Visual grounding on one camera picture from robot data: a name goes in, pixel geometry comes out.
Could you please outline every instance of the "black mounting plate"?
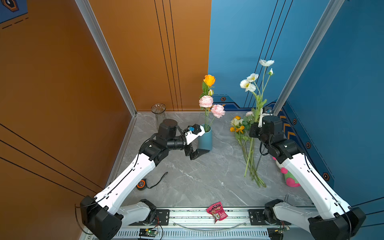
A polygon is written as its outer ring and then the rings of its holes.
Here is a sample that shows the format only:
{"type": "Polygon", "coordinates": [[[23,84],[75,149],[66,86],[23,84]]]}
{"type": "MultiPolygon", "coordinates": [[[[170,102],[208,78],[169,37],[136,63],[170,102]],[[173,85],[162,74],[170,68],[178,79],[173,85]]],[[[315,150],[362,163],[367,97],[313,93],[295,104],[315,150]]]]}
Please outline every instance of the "black mounting plate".
{"type": "MultiPolygon", "coordinates": [[[[159,223],[162,226],[167,226],[169,223],[169,209],[156,209],[155,217],[159,217],[159,223]]],[[[143,222],[134,222],[130,226],[155,226],[157,220],[154,220],[150,225],[145,225],[143,222]]]]}
{"type": "MultiPolygon", "coordinates": [[[[264,209],[249,209],[249,220],[251,221],[251,225],[268,225],[268,226],[279,226],[280,223],[270,225],[265,221],[265,216],[263,214],[264,209]]],[[[285,225],[291,225],[291,223],[284,221],[285,225]]]]}

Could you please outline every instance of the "orange chevron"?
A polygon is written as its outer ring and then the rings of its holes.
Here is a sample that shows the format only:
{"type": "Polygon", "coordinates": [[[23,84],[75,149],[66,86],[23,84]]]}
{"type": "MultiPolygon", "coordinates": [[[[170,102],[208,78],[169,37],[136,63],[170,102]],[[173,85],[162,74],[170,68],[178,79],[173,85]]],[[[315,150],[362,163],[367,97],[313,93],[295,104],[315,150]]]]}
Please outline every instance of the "orange chevron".
{"type": "Polygon", "coordinates": [[[288,139],[289,139],[289,136],[291,136],[291,135],[296,136],[295,133],[288,131],[288,139]]]}
{"type": "Polygon", "coordinates": [[[288,123],[285,123],[284,124],[284,129],[283,129],[283,131],[285,132],[285,127],[290,127],[291,125],[289,125],[288,123]]]}

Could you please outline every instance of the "orange wall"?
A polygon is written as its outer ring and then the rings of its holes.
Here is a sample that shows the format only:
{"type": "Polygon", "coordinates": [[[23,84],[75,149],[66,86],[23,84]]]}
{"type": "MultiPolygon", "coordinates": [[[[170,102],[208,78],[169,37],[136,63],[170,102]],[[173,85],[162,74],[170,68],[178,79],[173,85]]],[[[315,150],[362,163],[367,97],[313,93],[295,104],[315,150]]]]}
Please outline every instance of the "orange wall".
{"type": "Polygon", "coordinates": [[[73,205],[106,184],[129,111],[74,0],[28,1],[29,13],[0,24],[0,126],[6,196],[2,239],[77,239],[73,205]],[[9,23],[22,22],[2,29],[9,23]]]}
{"type": "Polygon", "coordinates": [[[210,0],[90,0],[138,111],[199,109],[208,71],[210,0]]]}

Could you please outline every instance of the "tape measure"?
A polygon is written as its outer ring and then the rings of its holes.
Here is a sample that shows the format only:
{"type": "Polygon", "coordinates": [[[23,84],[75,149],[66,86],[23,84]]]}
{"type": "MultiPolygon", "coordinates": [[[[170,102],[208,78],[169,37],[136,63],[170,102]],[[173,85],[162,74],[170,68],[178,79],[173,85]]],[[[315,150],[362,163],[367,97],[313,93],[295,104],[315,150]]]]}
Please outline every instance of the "tape measure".
{"type": "Polygon", "coordinates": [[[142,179],[137,185],[136,188],[139,190],[144,190],[147,188],[147,179],[142,179]]]}

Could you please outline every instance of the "gray marble table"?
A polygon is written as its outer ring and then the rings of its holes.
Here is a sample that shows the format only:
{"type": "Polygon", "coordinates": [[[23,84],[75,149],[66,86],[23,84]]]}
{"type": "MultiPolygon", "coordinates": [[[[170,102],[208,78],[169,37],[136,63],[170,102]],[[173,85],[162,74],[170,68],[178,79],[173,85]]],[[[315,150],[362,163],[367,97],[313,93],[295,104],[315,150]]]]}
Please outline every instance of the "gray marble table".
{"type": "MultiPolygon", "coordinates": [[[[292,188],[285,184],[284,175],[270,155],[261,158],[258,169],[267,188],[258,187],[249,176],[244,177],[246,164],[243,152],[229,131],[230,120],[244,114],[227,112],[224,117],[216,119],[212,125],[213,149],[196,160],[189,160],[184,151],[170,151],[168,157],[146,175],[149,186],[157,183],[168,172],[165,178],[152,189],[139,191],[135,188],[122,206],[135,204],[141,199],[148,199],[157,207],[201,207],[218,201],[223,206],[264,206],[273,199],[284,200],[287,194],[288,202],[292,205],[312,205],[301,187],[292,188]]],[[[176,120],[182,129],[195,123],[204,123],[204,113],[166,115],[176,120]]],[[[142,142],[156,132],[154,114],[139,113],[118,174],[133,160],[142,142]]],[[[256,146],[255,161],[260,156],[256,146]]]]}

